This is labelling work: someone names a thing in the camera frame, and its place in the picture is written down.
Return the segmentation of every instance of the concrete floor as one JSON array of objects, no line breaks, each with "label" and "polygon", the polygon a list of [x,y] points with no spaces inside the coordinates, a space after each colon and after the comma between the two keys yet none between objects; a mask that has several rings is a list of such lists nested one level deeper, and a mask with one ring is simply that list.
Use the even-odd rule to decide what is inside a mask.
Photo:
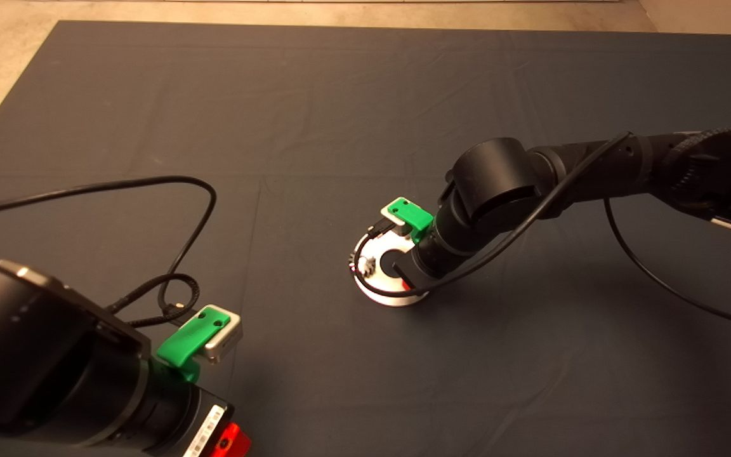
[{"label": "concrete floor", "polygon": [[[697,13],[691,15],[688,12],[693,8]],[[139,20],[433,29],[731,32],[731,1],[642,0],[639,2],[639,0],[622,0],[618,3],[383,4],[0,0],[0,102],[58,20]]]}]

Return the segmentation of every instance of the white disc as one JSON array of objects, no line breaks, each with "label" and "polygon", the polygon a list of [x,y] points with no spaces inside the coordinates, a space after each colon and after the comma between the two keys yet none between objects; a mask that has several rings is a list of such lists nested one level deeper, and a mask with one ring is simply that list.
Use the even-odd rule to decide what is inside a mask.
[{"label": "white disc", "polygon": [[[360,238],[360,241],[357,242],[356,246],[354,246],[354,251],[357,251],[357,246],[360,246],[360,243],[363,243],[365,239],[366,237]],[[380,237],[368,240],[365,246],[363,246],[362,252],[360,252],[360,258],[357,260],[357,266],[360,269],[360,272],[363,272],[365,271],[369,260],[374,260],[374,273],[365,279],[368,281],[369,285],[374,286],[377,289],[388,290],[389,292],[404,292],[405,288],[402,278],[390,277],[386,274],[382,267],[380,267],[380,260],[382,260],[383,254],[386,252],[408,252],[412,248],[414,248],[414,241],[411,240],[410,237],[401,237],[400,235],[395,234],[394,231],[388,231]],[[368,298],[388,307],[406,307],[417,303],[417,301],[423,299],[427,295],[427,293],[424,293],[423,295],[414,295],[412,297],[386,297],[366,289],[357,277],[354,277],[354,281],[357,283],[357,287],[359,287],[360,290],[368,296]]]}]

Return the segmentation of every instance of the white sticker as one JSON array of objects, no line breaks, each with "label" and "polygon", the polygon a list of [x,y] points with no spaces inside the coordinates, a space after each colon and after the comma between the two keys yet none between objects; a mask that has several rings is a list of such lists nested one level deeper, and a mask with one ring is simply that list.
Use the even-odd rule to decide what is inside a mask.
[{"label": "white sticker", "polygon": [[205,449],[205,445],[218,425],[218,420],[224,415],[224,408],[219,405],[213,405],[210,411],[208,411],[205,420],[202,422],[202,426],[197,431],[194,440],[191,441],[191,446],[182,454],[182,457],[199,457],[202,450]]}]

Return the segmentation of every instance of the cable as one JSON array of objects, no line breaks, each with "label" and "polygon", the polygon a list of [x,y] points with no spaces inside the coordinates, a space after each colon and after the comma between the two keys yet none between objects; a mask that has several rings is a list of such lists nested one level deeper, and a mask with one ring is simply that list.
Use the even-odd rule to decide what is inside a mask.
[{"label": "cable", "polygon": [[599,159],[601,156],[604,156],[604,154],[608,153],[613,148],[617,147],[621,142],[623,142],[625,139],[629,138],[631,136],[630,132],[623,132],[619,135],[615,136],[611,140],[605,142],[603,145],[598,147],[594,152],[591,154],[588,154],[583,161],[580,162],[580,164],[577,165],[574,170],[572,170],[566,177],[561,180],[561,182],[555,186],[549,192],[546,194],[546,197],[539,203],[539,205],[534,208],[534,210],[526,216],[526,219],[523,220],[522,223],[520,223],[513,231],[511,231],[509,234],[507,234],[504,239],[502,239],[495,247],[493,247],[492,251],[488,252],[484,257],[480,258],[476,263],[469,267],[465,267],[461,272],[452,272],[450,275],[447,275],[447,277],[444,277],[441,280],[435,281],[432,284],[429,284],[429,286],[425,287],[418,287],[410,290],[406,290],[403,292],[391,292],[388,290],[382,290],[378,289],[368,282],[366,282],[365,277],[363,277],[362,272],[360,271],[359,267],[359,260],[362,256],[362,249],[363,246],[366,245],[367,242],[374,239],[378,236],[378,231],[369,229],[368,234],[365,238],[363,238],[362,242],[357,246],[356,251],[354,252],[354,266],[351,268],[352,274],[354,277],[357,278],[360,283],[363,284],[363,287],[365,287],[368,290],[371,290],[371,292],[379,293],[380,295],[383,295],[385,297],[392,297],[392,298],[402,298],[402,297],[414,297],[417,295],[422,295],[423,293],[430,292],[434,289],[438,289],[439,287],[446,286],[447,284],[450,284],[452,282],[458,281],[461,278],[466,277],[467,275],[470,275],[484,265],[487,265],[490,263],[493,258],[500,255],[502,252],[505,251],[515,240],[517,240],[520,235],[523,234],[523,232],[528,229],[534,221],[537,220],[546,210],[549,209],[549,206],[551,206],[551,203],[554,203],[555,200],[559,199],[568,188],[576,182],[576,180],[585,173],[586,169],[589,168],[594,162]]},{"label": "cable", "polygon": [[620,247],[622,248],[622,251],[626,253],[628,258],[630,258],[631,262],[636,265],[640,270],[642,270],[643,273],[647,275],[647,277],[651,278],[653,282],[658,284],[659,286],[662,286],[667,292],[672,293],[676,297],[681,298],[683,301],[686,301],[687,303],[693,305],[694,307],[697,307],[700,310],[705,310],[705,312],[708,312],[713,315],[717,315],[718,317],[722,317],[724,319],[728,319],[728,321],[731,321],[731,314],[728,312],[724,312],[723,310],[719,310],[713,307],[710,307],[708,305],[705,305],[704,303],[701,303],[701,301],[697,301],[691,297],[688,297],[687,295],[684,295],[684,293],[679,292],[678,290],[674,289],[673,286],[670,286],[670,284],[664,282],[661,278],[659,278],[655,273],[650,271],[650,269],[645,266],[644,263],[642,263],[641,260],[639,260],[639,257],[637,257],[635,254],[633,254],[633,251],[628,246],[628,243],[624,240],[622,237],[622,234],[620,233],[619,227],[617,226],[617,221],[614,220],[614,213],[611,209],[611,199],[604,199],[603,205],[605,206],[605,216],[609,218],[609,225],[611,225],[611,231],[614,234],[614,237],[617,238],[617,242],[619,243]]},{"label": "cable", "polygon": [[[211,219],[211,214],[213,213],[214,207],[216,206],[216,190],[213,188],[212,185],[204,182],[204,180],[197,179],[192,176],[172,175],[153,176],[148,178],[131,180],[114,180],[114,182],[79,185],[67,189],[50,190],[49,192],[44,192],[42,194],[34,194],[25,197],[17,197],[16,199],[2,200],[0,201],[0,211],[9,210],[12,208],[19,208],[20,206],[32,205],[34,203],[48,202],[49,200],[64,199],[64,197],[73,197],[76,195],[94,194],[96,192],[105,192],[109,190],[124,190],[137,187],[147,187],[151,185],[175,183],[195,185],[197,187],[203,188],[208,192],[209,200],[205,208],[205,212],[202,214],[202,217],[197,223],[197,226],[195,226],[194,231],[191,233],[191,236],[188,237],[188,240],[185,241],[185,245],[182,246],[180,252],[176,255],[176,257],[174,257],[174,261],[171,262],[171,266],[168,267],[168,273],[170,274],[176,271],[177,267],[180,266],[182,259],[185,257],[186,254],[188,254],[191,246],[194,245],[195,240],[197,240],[197,237],[199,237],[199,234],[201,234],[201,231],[205,227],[205,224],[209,219]],[[178,308],[175,308],[173,305],[166,303],[165,292],[167,288],[168,282],[163,282],[162,287],[160,287],[159,293],[157,294],[157,306],[160,307],[163,313],[179,313],[176,310]]]},{"label": "cable", "polygon": [[170,312],[166,315],[146,319],[139,319],[139,321],[128,321],[127,324],[131,325],[131,327],[138,328],[173,321],[174,319],[185,315],[192,307],[194,307],[199,299],[199,284],[194,278],[183,273],[166,273],[164,275],[151,278],[137,286],[137,288],[133,291],[127,293],[126,296],[105,307],[105,310],[108,310],[108,312],[112,314],[117,314],[120,310],[134,303],[134,301],[137,301],[137,299],[148,293],[151,289],[154,289],[154,287],[160,286],[160,284],[168,284],[170,281],[182,281],[191,288],[191,299],[188,303],[186,303],[185,306],[178,308],[176,312]]}]

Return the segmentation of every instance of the dark gray mat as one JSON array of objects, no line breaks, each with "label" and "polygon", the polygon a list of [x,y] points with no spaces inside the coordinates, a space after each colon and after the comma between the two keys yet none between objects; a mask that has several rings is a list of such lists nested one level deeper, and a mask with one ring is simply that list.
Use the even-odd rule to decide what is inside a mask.
[{"label": "dark gray mat", "polygon": [[[407,309],[345,267],[392,197],[434,208],[473,143],[725,125],[725,36],[62,22],[0,107],[0,197],[163,173],[217,186],[181,270],[243,315],[235,359],[202,382],[252,455],[731,455],[731,323],[642,277],[601,204]],[[168,186],[1,213],[0,255],[109,303],[165,270],[203,202]],[[731,311],[731,232],[649,197],[616,208],[647,263]],[[53,454],[70,450],[0,443]]]}]

